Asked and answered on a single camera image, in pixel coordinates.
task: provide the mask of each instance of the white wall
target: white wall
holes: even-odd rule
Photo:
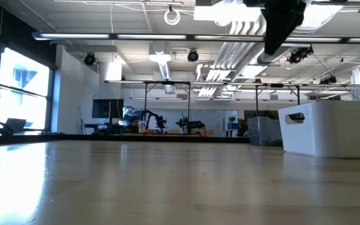
[[[120,84],[103,83],[104,77],[67,53],[64,46],[57,47],[56,65],[51,131],[79,134],[79,110],[86,124],[107,121],[91,118],[93,98],[120,98]]]

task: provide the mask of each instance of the security camera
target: security camera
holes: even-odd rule
[[[95,64],[95,53],[89,52],[87,53],[87,56],[84,58],[84,63],[88,66],[93,66]]]
[[[187,59],[189,62],[192,62],[192,63],[198,61],[197,50],[190,50],[190,53],[188,53]]]

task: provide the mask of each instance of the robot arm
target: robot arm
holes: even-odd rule
[[[163,119],[163,116],[160,116],[158,114],[155,114],[153,112],[151,112],[150,110],[147,110],[147,111],[143,111],[141,113],[141,119],[143,119],[143,116],[148,113],[148,120],[147,120],[147,126],[146,126],[146,129],[148,129],[148,124],[149,124],[149,120],[151,119],[152,116],[155,117],[155,120],[156,120],[156,127],[159,128],[159,129],[164,129],[165,128],[165,125],[166,124],[166,120]]]

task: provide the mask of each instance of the monitor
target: monitor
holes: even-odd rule
[[[92,118],[109,118],[109,103],[111,103],[111,117],[123,118],[123,99],[94,99],[92,102]]]

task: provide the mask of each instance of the white storage bin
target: white storage bin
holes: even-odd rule
[[[304,114],[293,121],[290,114]],[[360,102],[319,101],[279,110],[284,150],[325,158],[360,158]]]

